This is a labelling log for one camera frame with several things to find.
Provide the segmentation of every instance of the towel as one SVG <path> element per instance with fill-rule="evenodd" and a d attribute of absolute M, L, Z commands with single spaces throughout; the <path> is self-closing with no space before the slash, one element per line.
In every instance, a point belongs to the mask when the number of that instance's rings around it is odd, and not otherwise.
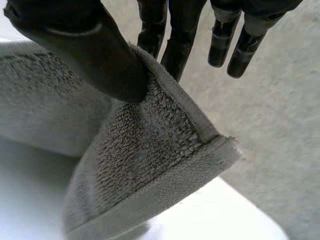
<path fill-rule="evenodd" d="M 33 42 L 0 48 L 0 134 L 81 156 L 65 196 L 68 240 L 117 239 L 241 158 L 237 141 L 151 55 L 130 46 L 148 69 L 139 104 L 98 92 Z"/>

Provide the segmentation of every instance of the gray fabric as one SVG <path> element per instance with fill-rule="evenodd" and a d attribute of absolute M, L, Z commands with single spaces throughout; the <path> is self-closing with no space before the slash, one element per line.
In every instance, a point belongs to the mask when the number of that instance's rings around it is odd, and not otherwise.
<path fill-rule="evenodd" d="M 220 135 L 138 47 L 132 46 L 150 71 L 149 92 L 140 104 L 110 100 L 34 43 L 5 47 L 0 134 L 63 154 L 84 152 L 65 198 L 70 240 L 114 239 L 241 157 L 236 141 Z"/>
<path fill-rule="evenodd" d="M 80 157 L 111 100 L 33 42 L 0 45 L 0 134 Z"/>

